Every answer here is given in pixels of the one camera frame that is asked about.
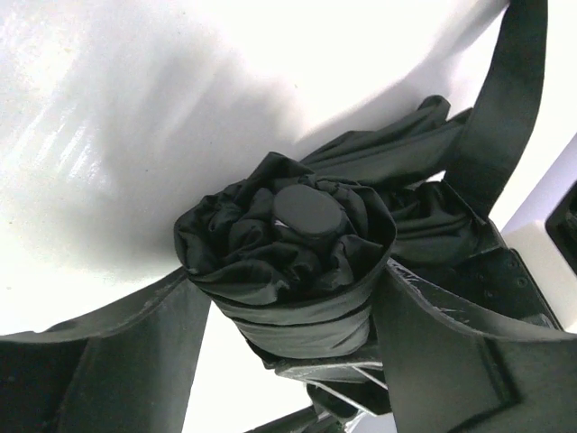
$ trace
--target black umbrella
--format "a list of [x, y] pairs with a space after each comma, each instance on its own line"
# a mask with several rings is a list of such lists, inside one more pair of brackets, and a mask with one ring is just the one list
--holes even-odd
[[189, 278], [269, 354], [356, 351], [391, 253], [430, 265], [476, 245], [468, 209], [444, 184], [424, 182], [446, 168], [469, 115], [448, 112], [446, 100], [429, 97], [395, 124], [344, 134], [301, 162], [270, 153], [178, 220]]

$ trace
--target black strap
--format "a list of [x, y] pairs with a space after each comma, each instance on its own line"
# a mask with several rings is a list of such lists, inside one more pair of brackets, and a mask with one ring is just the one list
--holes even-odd
[[543, 80], [546, 0], [511, 0], [490, 69], [444, 181], [487, 219], [527, 146]]

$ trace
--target black nylon material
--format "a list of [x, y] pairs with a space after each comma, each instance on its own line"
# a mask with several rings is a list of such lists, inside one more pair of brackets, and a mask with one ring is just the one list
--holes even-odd
[[392, 256], [413, 267], [455, 264], [479, 243], [472, 212], [442, 182], [424, 180], [452, 162], [471, 116], [447, 120], [449, 103], [428, 97], [413, 114], [377, 132], [349, 132], [302, 162], [319, 174], [339, 174], [374, 188], [397, 226]]
[[[297, 184], [331, 196], [350, 221], [327, 256], [275, 236], [273, 199]], [[248, 340], [298, 359], [348, 355], [367, 341], [369, 297], [395, 234], [373, 189], [270, 153], [248, 179], [183, 215], [175, 245], [189, 279]]]
[[545, 0], [512, 0], [489, 73], [444, 180], [487, 219], [527, 146], [543, 93]]

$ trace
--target white surface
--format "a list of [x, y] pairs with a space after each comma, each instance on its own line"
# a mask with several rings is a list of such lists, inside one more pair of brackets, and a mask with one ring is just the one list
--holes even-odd
[[545, 222], [577, 182], [577, 135], [565, 147], [503, 229], [563, 329], [577, 333], [577, 275], [545, 229]]
[[[0, 333], [43, 330], [178, 267], [174, 220], [270, 150], [304, 156], [433, 93], [471, 105], [497, 27], [455, 53], [504, 3], [4, 0]], [[542, 110], [499, 226], [577, 130], [572, 2], [550, 3]], [[215, 310], [205, 341], [185, 431], [240, 432], [307, 404]]]

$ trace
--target black fabric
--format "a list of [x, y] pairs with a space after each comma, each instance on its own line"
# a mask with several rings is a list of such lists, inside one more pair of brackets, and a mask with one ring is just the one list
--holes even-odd
[[577, 336], [483, 309], [397, 263], [373, 315], [399, 433], [577, 428]]
[[512, 0], [489, 74], [444, 180], [487, 218], [527, 146], [545, 77], [546, 0]]
[[577, 195], [565, 214], [567, 232], [574, 242], [577, 242]]
[[0, 431], [179, 433], [208, 306], [180, 270], [46, 332], [0, 336]]
[[[333, 199], [348, 220], [326, 254], [275, 230], [275, 197], [295, 186]], [[316, 217], [306, 201], [295, 206]], [[277, 153], [175, 224], [190, 280], [253, 344], [296, 359], [348, 355], [367, 341], [369, 297], [394, 238], [389, 211], [373, 189], [317, 176]]]
[[303, 164], [374, 188], [397, 226], [392, 256], [412, 267], [455, 264], [481, 242], [479, 221], [442, 182], [471, 110], [447, 120], [450, 105], [428, 97], [417, 111], [377, 132], [349, 132], [311, 153]]

